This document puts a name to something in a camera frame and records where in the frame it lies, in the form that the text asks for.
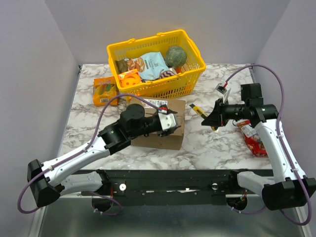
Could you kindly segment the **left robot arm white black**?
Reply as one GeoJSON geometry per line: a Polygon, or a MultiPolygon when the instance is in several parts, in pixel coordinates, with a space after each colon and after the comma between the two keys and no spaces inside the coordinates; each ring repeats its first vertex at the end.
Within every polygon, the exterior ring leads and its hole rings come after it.
{"type": "Polygon", "coordinates": [[[166,105],[159,107],[149,117],[145,116],[142,105],[127,106],[116,122],[96,131],[84,145],[58,158],[45,162],[35,159],[28,164],[27,181],[36,206],[50,205],[60,196],[80,191],[106,194],[110,186],[105,173],[93,171],[79,177],[75,177],[74,173],[125,149],[137,137],[151,133],[168,136],[179,126],[176,111],[166,105]]]}

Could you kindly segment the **brown cardboard express box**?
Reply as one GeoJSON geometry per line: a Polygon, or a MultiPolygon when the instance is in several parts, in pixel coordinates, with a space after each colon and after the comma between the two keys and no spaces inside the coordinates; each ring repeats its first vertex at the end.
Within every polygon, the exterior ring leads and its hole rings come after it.
{"type": "Polygon", "coordinates": [[[184,138],[185,132],[185,100],[179,99],[161,99],[161,98],[150,98],[142,97],[149,103],[160,107],[166,105],[170,110],[177,112],[175,114],[176,120],[180,125],[174,133],[171,135],[160,137],[156,132],[150,133],[148,137],[140,136],[131,141],[132,146],[156,148],[156,149],[167,149],[167,150],[180,150],[184,138]]]}

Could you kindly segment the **yellow utility knife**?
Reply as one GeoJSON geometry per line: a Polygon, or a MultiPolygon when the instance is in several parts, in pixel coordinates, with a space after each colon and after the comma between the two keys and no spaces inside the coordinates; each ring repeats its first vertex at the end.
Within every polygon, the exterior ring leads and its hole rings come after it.
{"type": "MultiPolygon", "coordinates": [[[[195,104],[190,104],[189,105],[200,117],[203,118],[203,120],[206,120],[208,118],[208,114],[203,111],[200,107],[196,106],[195,104]]],[[[218,127],[215,127],[215,126],[210,126],[210,125],[207,125],[209,127],[211,127],[212,131],[217,131],[218,130],[218,127]]]]}

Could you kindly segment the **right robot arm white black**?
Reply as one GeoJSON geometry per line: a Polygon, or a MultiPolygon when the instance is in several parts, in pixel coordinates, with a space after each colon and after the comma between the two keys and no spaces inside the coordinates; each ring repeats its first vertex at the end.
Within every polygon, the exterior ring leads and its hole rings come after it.
{"type": "Polygon", "coordinates": [[[229,120],[249,120],[265,147],[274,175],[269,180],[252,171],[239,170],[227,181],[228,190],[234,194],[244,188],[250,190],[262,197],[269,210],[304,206],[316,190],[316,180],[308,178],[297,163],[277,120],[276,107],[264,104],[260,84],[241,85],[243,104],[230,105],[225,86],[219,84],[216,90],[223,97],[216,100],[212,113],[201,124],[217,129],[229,120]]]}

